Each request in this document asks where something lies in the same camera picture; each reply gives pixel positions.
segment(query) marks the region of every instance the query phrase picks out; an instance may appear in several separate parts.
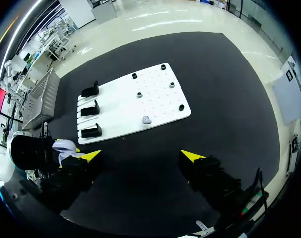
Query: white floor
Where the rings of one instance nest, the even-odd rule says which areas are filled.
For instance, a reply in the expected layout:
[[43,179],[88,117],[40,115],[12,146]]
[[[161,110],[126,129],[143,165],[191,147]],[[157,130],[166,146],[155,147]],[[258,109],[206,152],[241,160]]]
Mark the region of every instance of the white floor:
[[256,71],[273,106],[280,140],[279,171],[267,185],[268,204],[275,199],[286,181],[288,142],[299,122],[284,126],[272,84],[282,73],[278,57],[247,24],[215,6],[188,0],[118,0],[118,17],[102,25],[95,21],[73,36],[76,51],[53,68],[59,77],[105,52],[140,39],[176,32],[221,32],[230,39]]

